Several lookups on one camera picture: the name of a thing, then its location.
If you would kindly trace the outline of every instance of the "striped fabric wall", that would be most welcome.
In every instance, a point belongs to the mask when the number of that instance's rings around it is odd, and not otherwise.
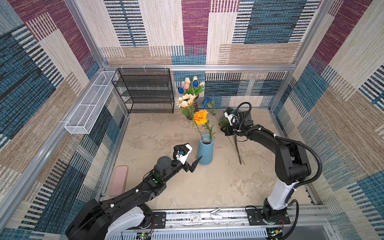
[[[64,0],[0,0],[0,201],[98,70]],[[64,239],[100,188],[123,110],[110,95],[89,135],[67,134],[0,239]]]
[[[0,0],[0,200],[98,70],[64,0]]]
[[[110,94],[90,134],[66,134],[0,239],[66,239],[66,228],[96,197],[110,161],[125,117],[118,97]]]
[[[237,107],[247,101],[252,107],[267,108],[280,87],[286,72],[216,72],[216,71],[175,71],[171,72],[175,100],[181,97],[177,91],[185,77],[197,76],[205,81],[205,91],[199,94],[197,103],[205,97],[215,100],[216,108]]]
[[[336,0],[274,110],[322,159],[310,188],[348,240],[384,239],[383,36],[384,1]]]
[[[78,0],[110,65],[289,64],[321,0]]]

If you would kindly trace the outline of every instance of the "beige floor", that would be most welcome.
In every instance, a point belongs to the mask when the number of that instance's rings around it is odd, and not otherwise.
[[[255,124],[277,133],[267,109],[252,109],[251,114]],[[217,117],[222,116],[222,111],[217,111]],[[234,147],[220,131],[216,118],[209,114],[208,119],[214,123],[216,132],[212,163],[199,164],[194,173],[180,171],[167,182],[161,195],[147,202],[152,209],[263,205],[271,193],[276,179],[274,154],[259,143],[239,142],[245,162],[240,165]],[[191,164],[196,159],[199,137],[196,127],[178,109],[174,114],[131,114],[115,164],[115,167],[127,165],[129,168],[126,190],[137,186],[159,157],[172,158],[175,145],[189,143],[193,147],[187,160]],[[310,203],[303,186],[298,187],[293,197],[300,204]]]

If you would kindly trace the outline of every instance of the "blue tulip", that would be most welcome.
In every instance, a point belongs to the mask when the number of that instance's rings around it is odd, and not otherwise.
[[[207,107],[207,103],[209,103],[211,101],[210,98],[205,98],[204,101],[201,103],[203,105],[203,107]]]

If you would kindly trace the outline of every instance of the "label sticker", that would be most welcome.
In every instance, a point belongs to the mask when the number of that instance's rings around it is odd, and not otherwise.
[[[201,214],[190,215],[190,222],[201,222]]]

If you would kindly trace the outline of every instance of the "sunflower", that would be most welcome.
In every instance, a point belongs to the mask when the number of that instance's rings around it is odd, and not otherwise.
[[[176,105],[182,108],[187,108],[193,105],[193,101],[195,100],[196,95],[185,94],[183,97],[180,97],[176,100]]]
[[[207,115],[208,115],[207,110],[200,110],[196,112],[195,115],[193,116],[193,121],[195,121],[197,125],[204,124],[207,122]]]

